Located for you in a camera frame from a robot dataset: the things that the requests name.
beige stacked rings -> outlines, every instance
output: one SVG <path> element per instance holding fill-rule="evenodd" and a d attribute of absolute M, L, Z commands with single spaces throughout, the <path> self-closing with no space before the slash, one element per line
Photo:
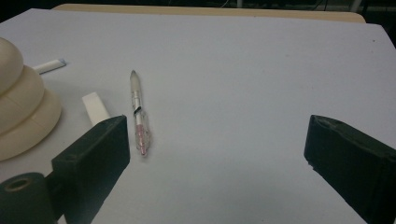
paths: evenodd
<path fill-rule="evenodd" d="M 0 38 L 0 161 L 38 144 L 61 115 L 58 97 L 23 65 L 20 51 Z"/>

white tabletop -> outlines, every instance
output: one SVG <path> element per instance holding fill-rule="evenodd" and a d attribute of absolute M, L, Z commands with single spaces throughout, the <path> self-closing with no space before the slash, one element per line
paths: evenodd
<path fill-rule="evenodd" d="M 49 174 L 91 128 L 90 92 L 128 117 L 131 164 L 93 223 L 364 223 L 304 159 L 309 117 L 396 147 L 396 50 L 377 25 L 32 9 L 0 23 L 0 36 L 28 65 L 68 63 L 42 76 L 62 99 L 59 124 L 0 162 L 0 181 Z M 133 69 L 153 133 L 145 159 Z"/>

